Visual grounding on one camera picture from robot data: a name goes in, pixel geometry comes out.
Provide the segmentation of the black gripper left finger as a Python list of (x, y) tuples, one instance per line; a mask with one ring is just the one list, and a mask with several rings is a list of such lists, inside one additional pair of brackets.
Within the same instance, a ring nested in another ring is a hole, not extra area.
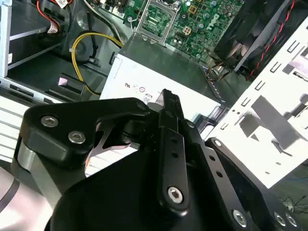
[(32, 107), (15, 159), (55, 206), (71, 187), (132, 153), (184, 145), (174, 95), (162, 91), (160, 111), (136, 98)]

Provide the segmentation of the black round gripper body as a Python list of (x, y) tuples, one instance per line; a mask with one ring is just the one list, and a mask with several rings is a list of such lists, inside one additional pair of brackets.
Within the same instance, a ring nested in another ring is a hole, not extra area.
[(53, 231), (230, 231), (197, 145), (137, 151), (71, 187), (51, 217)]

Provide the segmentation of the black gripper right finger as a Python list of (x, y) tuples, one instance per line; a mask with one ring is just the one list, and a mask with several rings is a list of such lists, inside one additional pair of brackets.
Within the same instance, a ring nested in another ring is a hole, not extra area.
[(298, 231), (300, 223), (218, 139), (203, 141), (173, 97), (185, 157), (192, 209), (190, 231)]

